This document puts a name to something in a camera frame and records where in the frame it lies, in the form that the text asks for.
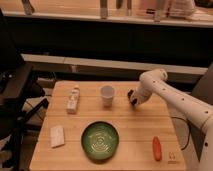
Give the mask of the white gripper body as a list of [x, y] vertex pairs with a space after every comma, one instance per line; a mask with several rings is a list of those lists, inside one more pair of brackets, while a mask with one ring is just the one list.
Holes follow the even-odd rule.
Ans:
[[142, 104], [149, 99], [149, 91], [144, 88], [135, 89], [133, 96], [137, 98], [137, 104]]

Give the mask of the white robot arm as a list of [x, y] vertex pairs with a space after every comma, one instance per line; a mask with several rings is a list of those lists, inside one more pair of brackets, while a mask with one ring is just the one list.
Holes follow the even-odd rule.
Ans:
[[128, 99], [138, 106], [155, 93], [183, 113], [205, 134], [198, 171], [213, 171], [213, 106], [168, 85], [167, 79], [164, 69], [143, 72], [138, 86], [128, 92]]

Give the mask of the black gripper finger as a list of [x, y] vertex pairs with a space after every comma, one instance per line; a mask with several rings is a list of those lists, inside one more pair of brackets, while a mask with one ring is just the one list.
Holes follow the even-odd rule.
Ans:
[[134, 95], [134, 90], [130, 90], [127, 93], [129, 102], [132, 104], [132, 106], [135, 106], [137, 104], [137, 98], [135, 98], [133, 95]]

